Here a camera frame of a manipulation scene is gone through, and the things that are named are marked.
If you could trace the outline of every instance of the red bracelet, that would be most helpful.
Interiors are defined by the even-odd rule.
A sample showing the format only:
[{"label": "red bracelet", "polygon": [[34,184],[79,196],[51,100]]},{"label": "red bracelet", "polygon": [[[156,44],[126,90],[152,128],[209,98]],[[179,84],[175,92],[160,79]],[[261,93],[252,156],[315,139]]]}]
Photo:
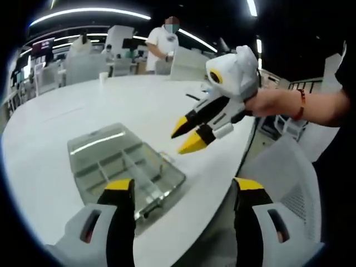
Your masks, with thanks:
[{"label": "red bracelet", "polygon": [[301,95],[301,105],[298,114],[292,118],[295,121],[299,121],[301,119],[304,113],[304,106],[305,106],[305,92],[303,89],[297,89],[297,90],[300,92]]}]

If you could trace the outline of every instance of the white round table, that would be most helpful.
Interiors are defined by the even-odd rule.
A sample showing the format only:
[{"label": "white round table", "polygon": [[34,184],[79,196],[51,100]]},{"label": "white round table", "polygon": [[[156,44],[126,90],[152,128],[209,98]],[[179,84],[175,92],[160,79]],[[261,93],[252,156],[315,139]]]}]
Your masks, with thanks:
[{"label": "white round table", "polygon": [[125,76],[59,88],[29,100],[3,133],[4,165],[13,199],[40,242],[55,244],[82,207],[67,141],[117,122],[156,151],[165,151],[192,184],[184,197],[134,241],[137,267],[174,264],[207,227],[225,197],[249,142],[254,119],[208,148],[177,154],[187,136],[171,140],[177,120],[203,94],[201,82]]}]

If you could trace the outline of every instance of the floor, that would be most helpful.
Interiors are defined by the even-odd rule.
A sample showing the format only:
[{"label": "floor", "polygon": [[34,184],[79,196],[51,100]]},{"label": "floor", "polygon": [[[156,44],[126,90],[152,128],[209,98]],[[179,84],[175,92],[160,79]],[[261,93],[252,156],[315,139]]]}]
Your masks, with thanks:
[{"label": "floor", "polygon": [[[256,131],[244,164],[253,160],[274,142],[273,139]],[[236,265],[234,202],[235,195],[230,189],[208,227],[190,250],[173,265],[174,267],[233,267]]]}]

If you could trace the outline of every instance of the person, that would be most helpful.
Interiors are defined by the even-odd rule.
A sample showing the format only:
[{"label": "person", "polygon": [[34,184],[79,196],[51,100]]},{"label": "person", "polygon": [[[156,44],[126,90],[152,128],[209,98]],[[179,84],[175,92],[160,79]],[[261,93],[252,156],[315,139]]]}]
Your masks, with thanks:
[{"label": "person", "polygon": [[114,59],[115,59],[115,56],[114,56],[114,54],[112,53],[112,46],[111,46],[111,44],[108,44],[107,46],[106,46],[106,49],[104,49],[101,53],[103,54],[103,55],[105,55],[105,58],[106,58],[106,62],[112,62],[112,61],[114,61]]},{"label": "person", "polygon": [[170,55],[179,46],[178,37],[175,34],[179,30],[179,20],[176,17],[169,17],[162,27],[154,28],[146,40],[149,54],[147,57],[146,72],[154,73],[156,62],[165,60],[171,62],[173,56]]},{"label": "person", "polygon": [[[332,260],[338,263],[332,266],[349,264],[346,258],[353,255],[350,242],[355,237],[353,152],[356,149],[356,90],[353,88],[355,47],[351,42],[352,39],[344,42],[342,61],[335,73],[342,85],[339,92],[260,89],[245,103],[246,110],[255,116],[284,114],[322,126],[340,127],[334,140],[313,163],[322,205],[322,242],[326,244],[326,252],[318,260],[325,264],[330,264]],[[343,260],[346,261],[345,265],[340,264]]]},{"label": "person", "polygon": [[76,39],[68,52],[67,58],[88,55],[91,52],[92,44],[87,37],[87,30],[85,29],[82,34]]}]

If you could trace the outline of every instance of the wrist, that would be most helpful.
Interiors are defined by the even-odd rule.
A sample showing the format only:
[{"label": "wrist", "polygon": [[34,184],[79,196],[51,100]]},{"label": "wrist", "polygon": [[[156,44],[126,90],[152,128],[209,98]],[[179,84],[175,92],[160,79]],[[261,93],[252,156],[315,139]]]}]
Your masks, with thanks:
[{"label": "wrist", "polygon": [[301,105],[300,92],[297,90],[280,90],[277,100],[278,114],[294,117],[298,114]]}]

